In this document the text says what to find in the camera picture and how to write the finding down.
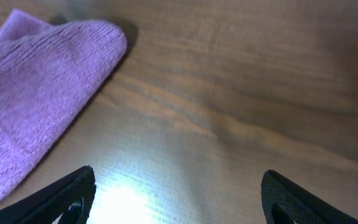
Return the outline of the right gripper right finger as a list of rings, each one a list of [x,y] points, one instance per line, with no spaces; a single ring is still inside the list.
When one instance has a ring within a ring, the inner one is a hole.
[[[261,201],[267,224],[358,224],[358,219],[336,209],[274,170],[264,173]]]

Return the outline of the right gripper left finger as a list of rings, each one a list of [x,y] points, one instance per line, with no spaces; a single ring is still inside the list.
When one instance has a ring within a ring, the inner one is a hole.
[[[95,193],[93,168],[83,166],[0,210],[0,223],[86,223]]]

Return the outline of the purple cloth with white tag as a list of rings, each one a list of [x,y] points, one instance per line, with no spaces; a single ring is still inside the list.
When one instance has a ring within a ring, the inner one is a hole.
[[[0,29],[0,201],[64,133],[126,52],[102,20],[53,25],[15,9]]]

